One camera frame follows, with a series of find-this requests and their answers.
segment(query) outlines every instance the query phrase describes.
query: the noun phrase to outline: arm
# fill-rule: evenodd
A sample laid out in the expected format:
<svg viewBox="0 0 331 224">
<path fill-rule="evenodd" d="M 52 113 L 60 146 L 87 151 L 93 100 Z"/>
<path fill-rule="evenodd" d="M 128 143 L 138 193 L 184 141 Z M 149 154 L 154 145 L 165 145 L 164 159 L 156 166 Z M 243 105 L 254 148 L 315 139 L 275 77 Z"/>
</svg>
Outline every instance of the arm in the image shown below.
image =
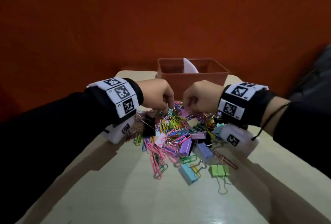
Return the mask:
<svg viewBox="0 0 331 224">
<path fill-rule="evenodd" d="M 166 81 L 127 81 L 139 104 L 163 110 L 166 97 L 173 107 L 173 92 Z M 89 88 L 1 123 L 0 137 L 6 152 L 4 202 L 12 218 L 7 223 L 21 218 L 72 160 L 112 123 L 118 123 L 115 107 L 105 108 Z"/>
<path fill-rule="evenodd" d="M 223 86 L 208 81 L 196 82 L 184 92 L 184 107 L 190 108 L 193 112 L 218 112 L 223 91 Z M 287 99 L 277 96 L 271 99 L 266 107 L 262 107 L 262 109 L 265 108 L 262 120 L 256 126 L 263 126 L 267 118 L 287 102 L 289 102 Z M 247 109 L 254 111 L 261 108 Z M 325 163 L 328 155 L 327 148 L 318 144 L 329 138 L 327 125 L 329 122 L 331 122 L 331 113 L 319 109 L 318 102 L 303 101 L 291 103 L 279 111 L 264 130 L 284 148 L 331 177 L 330 169 Z"/>
</svg>

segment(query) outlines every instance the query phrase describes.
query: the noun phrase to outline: white table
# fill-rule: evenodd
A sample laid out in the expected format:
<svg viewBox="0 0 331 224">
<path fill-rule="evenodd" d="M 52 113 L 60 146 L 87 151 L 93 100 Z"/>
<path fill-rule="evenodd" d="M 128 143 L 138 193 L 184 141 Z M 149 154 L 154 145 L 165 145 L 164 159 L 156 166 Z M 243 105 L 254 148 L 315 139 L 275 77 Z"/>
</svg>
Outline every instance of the white table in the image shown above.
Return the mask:
<svg viewBox="0 0 331 224">
<path fill-rule="evenodd" d="M 155 72 L 118 76 L 138 81 Z M 239 81 L 229 75 L 225 84 Z M 259 128 L 249 130 L 256 134 Z M 162 180 L 155 180 L 141 146 L 115 146 L 98 136 L 19 223 L 39 223 L 48 212 L 42 223 L 330 223 L 331 180 L 265 132 L 248 159 L 227 148 L 220 152 L 239 167 L 226 195 L 217 193 L 207 170 L 188 186 L 170 162 Z"/>
</svg>

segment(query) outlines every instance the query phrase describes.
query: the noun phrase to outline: qr-like marker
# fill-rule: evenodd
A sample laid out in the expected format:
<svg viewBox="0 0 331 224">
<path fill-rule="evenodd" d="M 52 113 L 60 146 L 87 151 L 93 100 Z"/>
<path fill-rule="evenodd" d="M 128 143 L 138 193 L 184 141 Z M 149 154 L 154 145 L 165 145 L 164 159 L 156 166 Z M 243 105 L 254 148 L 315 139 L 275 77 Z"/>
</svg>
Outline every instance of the qr-like marker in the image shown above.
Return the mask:
<svg viewBox="0 0 331 224">
<path fill-rule="evenodd" d="M 126 98 L 130 96 L 129 91 L 126 89 L 125 86 L 119 86 L 114 88 L 115 92 L 119 96 L 120 99 Z"/>
<path fill-rule="evenodd" d="M 231 94 L 242 97 L 247 91 L 248 88 L 237 86 L 236 88 L 234 88 Z"/>
<path fill-rule="evenodd" d="M 132 98 L 123 102 L 123 108 L 124 108 L 125 114 L 128 114 L 129 112 L 134 110 Z"/>
<path fill-rule="evenodd" d="M 225 103 L 223 112 L 225 112 L 231 116 L 234 116 L 234 114 L 236 113 L 236 109 L 237 109 L 237 106 L 235 106 L 233 104 Z"/>
<path fill-rule="evenodd" d="M 122 133 L 125 134 L 127 132 L 127 130 L 129 130 L 129 128 L 130 128 L 129 124 L 126 124 L 124 126 L 124 128 L 122 129 Z"/>
<path fill-rule="evenodd" d="M 229 142 L 234 147 L 236 147 L 239 143 L 239 139 L 234 137 L 232 134 L 229 135 L 229 137 L 226 139 L 226 141 Z"/>
<path fill-rule="evenodd" d="M 120 84 L 121 82 L 114 79 L 114 78 L 111 78 L 111 79 L 108 79 L 108 80 L 105 80 L 104 83 L 110 85 L 110 86 L 114 86 L 116 84 Z"/>
<path fill-rule="evenodd" d="M 245 83 L 242 83 L 242 84 L 240 84 L 240 85 L 241 85 L 241 86 L 246 86 L 246 87 L 253 87 L 253 86 L 255 86 L 256 84 L 245 82 Z"/>
</svg>

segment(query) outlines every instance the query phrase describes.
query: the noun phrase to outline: pile of paper clips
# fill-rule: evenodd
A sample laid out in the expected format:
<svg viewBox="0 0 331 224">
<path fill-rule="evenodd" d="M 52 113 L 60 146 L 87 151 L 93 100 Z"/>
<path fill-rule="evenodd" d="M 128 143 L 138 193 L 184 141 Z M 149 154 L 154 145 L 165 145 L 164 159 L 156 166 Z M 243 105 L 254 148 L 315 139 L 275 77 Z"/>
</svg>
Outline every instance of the pile of paper clips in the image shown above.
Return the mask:
<svg viewBox="0 0 331 224">
<path fill-rule="evenodd" d="M 223 179 L 224 188 L 225 184 L 231 185 L 226 182 L 230 173 L 229 167 L 238 167 L 214 151 L 215 147 L 225 143 L 218 135 L 224 126 L 220 113 L 189 115 L 188 111 L 183 109 L 182 102 L 175 101 L 175 109 L 169 109 L 166 116 L 156 111 L 138 111 L 136 119 L 143 122 L 143 127 L 130 129 L 131 137 L 127 142 L 133 139 L 136 146 L 142 146 L 142 151 L 150 155 L 155 179 L 162 179 L 168 168 L 168 157 L 188 185 L 191 185 L 201 177 L 200 171 L 207 169 L 206 162 L 214 157 L 217 159 L 217 165 L 210 166 L 212 177 L 217 178 L 217 181 L 218 178 Z M 224 194 L 220 192 L 219 181 L 218 185 L 218 192 Z"/>
</svg>

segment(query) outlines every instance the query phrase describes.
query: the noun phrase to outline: plastic bin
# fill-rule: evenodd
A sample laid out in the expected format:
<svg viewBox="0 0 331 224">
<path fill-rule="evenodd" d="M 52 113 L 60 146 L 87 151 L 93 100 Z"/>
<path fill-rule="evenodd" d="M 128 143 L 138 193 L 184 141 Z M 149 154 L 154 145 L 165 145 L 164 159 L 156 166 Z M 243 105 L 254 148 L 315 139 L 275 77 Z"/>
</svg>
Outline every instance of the plastic bin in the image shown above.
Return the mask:
<svg viewBox="0 0 331 224">
<path fill-rule="evenodd" d="M 229 71 L 213 58 L 188 58 L 199 73 L 183 73 L 183 58 L 159 58 L 158 78 L 165 79 L 175 93 L 176 100 L 183 99 L 183 92 L 193 83 L 208 80 L 224 85 Z"/>
</svg>

